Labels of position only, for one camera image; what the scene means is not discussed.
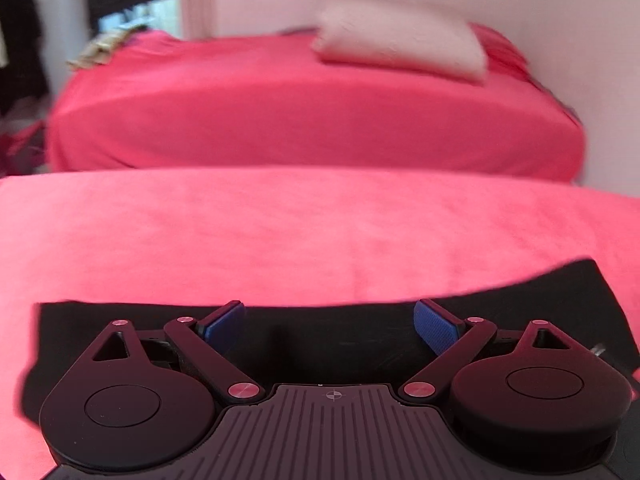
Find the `black pants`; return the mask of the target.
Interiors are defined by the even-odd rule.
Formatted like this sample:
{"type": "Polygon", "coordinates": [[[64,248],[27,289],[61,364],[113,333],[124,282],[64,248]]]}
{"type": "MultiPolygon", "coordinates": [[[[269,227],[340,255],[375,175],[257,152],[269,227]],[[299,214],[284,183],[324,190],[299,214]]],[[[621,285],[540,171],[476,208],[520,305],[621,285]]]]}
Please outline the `black pants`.
{"type": "MultiPolygon", "coordinates": [[[[548,320],[587,348],[602,344],[628,372],[639,367],[629,320],[591,259],[577,260],[531,280],[437,301],[459,318],[480,316],[505,330],[548,320]]],[[[229,360],[259,385],[390,384],[399,387],[434,353],[416,334],[413,304],[332,307],[249,307],[229,360]]],[[[129,320],[159,330],[208,307],[160,304],[42,304],[37,313],[35,364],[23,379],[18,409],[36,422],[44,399],[109,322],[129,320]]]]}

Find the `pink sheet near bed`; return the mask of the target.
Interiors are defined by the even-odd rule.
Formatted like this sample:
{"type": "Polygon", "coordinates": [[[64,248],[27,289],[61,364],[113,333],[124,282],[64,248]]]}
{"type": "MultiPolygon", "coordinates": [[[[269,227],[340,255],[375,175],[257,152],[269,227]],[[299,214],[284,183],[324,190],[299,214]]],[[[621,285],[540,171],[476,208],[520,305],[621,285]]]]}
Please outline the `pink sheet near bed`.
{"type": "Polygon", "coordinates": [[[639,324],[639,203],[443,172],[201,168],[1,182],[1,471],[53,465],[18,408],[40,302],[329,306],[449,296],[590,257],[639,324]]]}

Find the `red sheet far bed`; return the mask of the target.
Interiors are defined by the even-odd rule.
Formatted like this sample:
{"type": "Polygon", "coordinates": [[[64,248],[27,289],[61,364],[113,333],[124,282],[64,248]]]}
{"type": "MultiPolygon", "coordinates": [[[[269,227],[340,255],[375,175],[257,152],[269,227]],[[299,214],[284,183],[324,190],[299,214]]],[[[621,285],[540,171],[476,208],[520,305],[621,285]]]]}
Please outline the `red sheet far bed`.
{"type": "Polygon", "coordinates": [[[78,70],[46,127],[56,171],[186,166],[426,168],[570,182],[580,121],[523,67],[482,84],[322,63],[311,36],[134,35],[78,70]]]}

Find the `magenta jacket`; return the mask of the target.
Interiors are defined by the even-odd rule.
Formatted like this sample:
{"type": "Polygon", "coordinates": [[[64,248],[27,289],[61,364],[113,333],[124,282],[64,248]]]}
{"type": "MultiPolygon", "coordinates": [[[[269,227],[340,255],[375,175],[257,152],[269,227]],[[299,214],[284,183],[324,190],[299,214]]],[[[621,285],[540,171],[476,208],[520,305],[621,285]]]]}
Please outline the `magenta jacket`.
{"type": "Polygon", "coordinates": [[[1,133],[1,177],[29,176],[46,164],[44,154],[44,121],[14,133],[1,133]]]}

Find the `folded red blanket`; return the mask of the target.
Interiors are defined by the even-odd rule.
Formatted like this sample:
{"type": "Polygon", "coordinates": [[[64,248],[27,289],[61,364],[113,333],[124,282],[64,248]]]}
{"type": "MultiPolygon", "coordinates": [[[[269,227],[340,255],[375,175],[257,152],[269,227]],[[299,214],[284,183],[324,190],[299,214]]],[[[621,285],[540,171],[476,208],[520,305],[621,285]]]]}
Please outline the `folded red blanket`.
{"type": "Polygon", "coordinates": [[[470,26],[487,54],[491,73],[521,80],[530,77],[526,57],[508,38],[485,25],[471,23],[470,26]]]}

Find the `beige cloth on bed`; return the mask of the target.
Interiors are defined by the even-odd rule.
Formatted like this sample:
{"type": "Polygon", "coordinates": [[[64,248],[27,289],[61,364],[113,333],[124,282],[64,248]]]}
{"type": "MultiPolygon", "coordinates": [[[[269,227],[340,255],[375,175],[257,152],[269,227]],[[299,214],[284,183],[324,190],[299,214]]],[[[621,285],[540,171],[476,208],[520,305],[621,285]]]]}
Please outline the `beige cloth on bed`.
{"type": "Polygon", "coordinates": [[[100,32],[85,45],[76,58],[67,60],[66,65],[70,70],[90,70],[93,66],[106,65],[113,54],[134,35],[148,29],[148,25],[137,24],[100,32]]]}

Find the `light pink pillow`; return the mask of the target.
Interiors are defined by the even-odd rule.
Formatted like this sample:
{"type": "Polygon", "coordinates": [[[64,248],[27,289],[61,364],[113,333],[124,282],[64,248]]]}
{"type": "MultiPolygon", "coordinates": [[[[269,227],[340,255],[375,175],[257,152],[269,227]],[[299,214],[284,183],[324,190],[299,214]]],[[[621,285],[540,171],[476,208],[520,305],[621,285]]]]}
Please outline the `light pink pillow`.
{"type": "Polygon", "coordinates": [[[482,82],[488,56],[459,14],[431,4],[323,0],[312,50],[324,62],[415,70],[482,82]]]}

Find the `hanging clothes pile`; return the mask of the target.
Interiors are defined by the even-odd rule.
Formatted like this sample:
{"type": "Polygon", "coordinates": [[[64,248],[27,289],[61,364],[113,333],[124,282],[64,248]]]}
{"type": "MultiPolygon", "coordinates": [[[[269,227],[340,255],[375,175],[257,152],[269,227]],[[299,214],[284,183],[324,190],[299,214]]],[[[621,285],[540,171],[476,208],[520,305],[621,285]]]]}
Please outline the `hanging clothes pile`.
{"type": "Polygon", "coordinates": [[[1,0],[1,31],[8,62],[1,69],[1,115],[22,99],[50,92],[40,48],[42,27],[35,0],[1,0]]]}

